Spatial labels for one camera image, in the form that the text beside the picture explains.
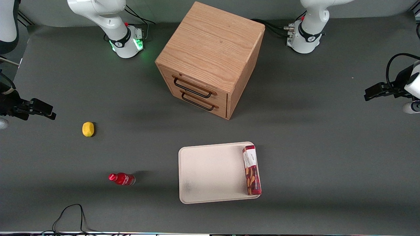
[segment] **black metal handle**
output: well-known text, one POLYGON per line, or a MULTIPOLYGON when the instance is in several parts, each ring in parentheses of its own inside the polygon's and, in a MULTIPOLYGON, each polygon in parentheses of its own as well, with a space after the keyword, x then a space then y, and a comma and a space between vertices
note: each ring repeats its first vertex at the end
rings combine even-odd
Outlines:
POLYGON ((182 99, 183 99, 184 101, 186 101, 186 102, 189 102, 189 103, 191 103, 191 104, 193 104, 193 105, 196 105, 196 106, 198 106, 199 108, 202 108, 202 109, 207 110, 207 111, 212 111, 212 110, 214 109, 214 105, 212 105, 212 106, 211 106, 211 108, 207 108, 207 107, 202 106, 202 105, 200 105, 200 104, 198 104, 198 103, 196 103, 196 102, 191 101, 190 99, 184 98, 184 95, 185 95, 185 93, 183 92, 183 93, 182 93, 182 95, 181 95, 181 97, 182 97, 182 99))
POLYGON ((193 94, 195 94, 195 95, 197 95, 197 96, 203 97, 203 98, 209 98, 209 97, 211 96, 211 92, 209 92, 209 94, 208 94, 208 95, 204 95, 204 94, 201 94, 201 93, 196 92, 196 91, 194 91, 194 90, 191 90, 191 89, 189 89, 189 88, 187 88, 187 87, 184 87, 184 86, 182 86, 182 85, 180 85, 180 84, 177 84, 176 82, 178 81, 178 78, 176 78, 176 77, 174 77, 174 78, 175 78, 175 79, 173 80, 173 83, 174 83, 177 87, 180 87, 180 88, 182 88, 182 89, 185 89, 186 91, 188 91, 188 92, 190 92, 190 93, 193 93, 193 94))

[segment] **yellow lemon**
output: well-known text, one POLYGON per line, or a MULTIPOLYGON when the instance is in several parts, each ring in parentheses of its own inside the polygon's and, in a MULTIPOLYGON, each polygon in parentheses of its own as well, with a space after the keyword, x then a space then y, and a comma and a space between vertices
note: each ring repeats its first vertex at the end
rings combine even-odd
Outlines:
POLYGON ((95 132, 95 127, 93 126, 92 122, 86 122, 83 124, 81 131, 84 136, 92 137, 93 133, 95 132))

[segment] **green led light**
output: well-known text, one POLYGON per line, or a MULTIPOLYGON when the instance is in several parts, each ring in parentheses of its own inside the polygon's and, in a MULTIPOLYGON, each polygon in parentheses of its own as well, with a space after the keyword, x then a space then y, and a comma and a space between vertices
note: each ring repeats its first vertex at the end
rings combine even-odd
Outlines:
POLYGON ((143 40, 133 39, 133 42, 134 42, 134 44, 136 45, 136 47, 139 51, 143 49, 143 40))
POLYGON ((111 44, 111 47, 112 47, 112 51, 114 51, 114 52, 115 52, 115 48, 114 48, 114 45, 112 45, 111 41, 109 41, 109 43, 111 44))

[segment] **plastic bottle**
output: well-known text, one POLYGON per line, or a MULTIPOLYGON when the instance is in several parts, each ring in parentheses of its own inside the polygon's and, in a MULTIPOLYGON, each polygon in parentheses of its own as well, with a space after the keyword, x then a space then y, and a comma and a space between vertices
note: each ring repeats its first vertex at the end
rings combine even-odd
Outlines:
POLYGON ((136 182, 136 177, 134 177, 134 175, 126 173, 112 173, 108 176, 108 179, 114 181, 118 185, 133 185, 136 182))

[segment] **white tray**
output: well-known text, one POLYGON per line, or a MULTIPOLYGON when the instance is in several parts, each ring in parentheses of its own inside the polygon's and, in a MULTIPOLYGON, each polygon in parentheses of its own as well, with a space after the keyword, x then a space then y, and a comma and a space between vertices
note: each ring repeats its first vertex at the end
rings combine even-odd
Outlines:
POLYGON ((254 199, 248 195, 242 150, 251 142, 183 147, 179 199, 185 204, 254 199))

